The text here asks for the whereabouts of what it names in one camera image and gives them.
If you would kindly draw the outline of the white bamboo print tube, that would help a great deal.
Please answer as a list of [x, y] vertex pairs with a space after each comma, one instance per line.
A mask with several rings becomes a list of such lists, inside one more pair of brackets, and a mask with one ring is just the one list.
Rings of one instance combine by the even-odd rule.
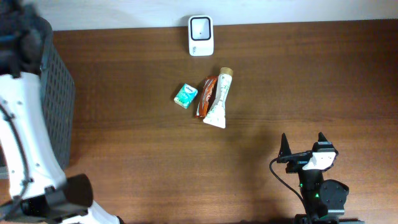
[[226, 127], [226, 99], [233, 79], [233, 70], [221, 67], [216, 86], [216, 95], [203, 122], [224, 129]]

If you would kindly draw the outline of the orange brown snack wrapper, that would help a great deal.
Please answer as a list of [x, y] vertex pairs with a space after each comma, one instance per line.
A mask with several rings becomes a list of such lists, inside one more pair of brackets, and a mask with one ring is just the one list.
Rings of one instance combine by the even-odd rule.
[[196, 118], [204, 118], [207, 115], [209, 104], [210, 104], [210, 98], [213, 94], [213, 89], [214, 89], [217, 81], [218, 81], [217, 76], [205, 78], [203, 91], [200, 95], [197, 112], [195, 115]]

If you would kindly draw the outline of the green tissue pack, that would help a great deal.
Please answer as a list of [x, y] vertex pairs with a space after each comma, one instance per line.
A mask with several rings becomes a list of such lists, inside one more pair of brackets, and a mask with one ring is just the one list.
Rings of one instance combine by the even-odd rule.
[[183, 84], [174, 98], [174, 102], [187, 109], [198, 94], [198, 90], [186, 83]]

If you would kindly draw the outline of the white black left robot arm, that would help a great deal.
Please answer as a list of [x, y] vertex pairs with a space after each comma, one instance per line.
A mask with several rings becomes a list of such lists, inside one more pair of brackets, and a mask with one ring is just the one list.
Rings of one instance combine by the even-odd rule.
[[75, 86], [32, 2], [1, 2], [1, 174], [10, 223], [121, 223], [93, 198], [85, 174], [67, 177]]

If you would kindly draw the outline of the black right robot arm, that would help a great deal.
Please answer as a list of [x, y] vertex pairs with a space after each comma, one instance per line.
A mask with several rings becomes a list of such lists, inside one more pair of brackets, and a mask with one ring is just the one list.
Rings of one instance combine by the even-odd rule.
[[[349, 195], [349, 187], [337, 180], [323, 178], [323, 173], [333, 167], [339, 152], [327, 140], [323, 133], [318, 133], [318, 141], [309, 151], [292, 153], [287, 136], [282, 134], [278, 156], [271, 160], [271, 173], [283, 185], [300, 199], [304, 214], [297, 214], [294, 224], [344, 224], [362, 223], [355, 218], [341, 219], [345, 214], [345, 203]], [[300, 192], [284, 182], [273, 170], [273, 163], [286, 164], [285, 172], [297, 174]]]

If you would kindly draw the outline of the white barcode scanner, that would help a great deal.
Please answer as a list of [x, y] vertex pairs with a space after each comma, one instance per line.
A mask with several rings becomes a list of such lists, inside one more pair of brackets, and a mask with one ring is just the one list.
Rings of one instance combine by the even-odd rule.
[[188, 19], [188, 49], [193, 57], [213, 55], [214, 32], [210, 16], [196, 15]]

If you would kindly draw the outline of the dark grey plastic basket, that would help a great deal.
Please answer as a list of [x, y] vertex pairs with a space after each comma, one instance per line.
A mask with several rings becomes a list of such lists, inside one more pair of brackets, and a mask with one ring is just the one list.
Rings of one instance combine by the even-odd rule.
[[48, 21], [39, 21], [44, 40], [40, 65], [40, 99], [53, 153], [62, 169], [70, 162], [75, 83], [53, 44], [53, 30]]

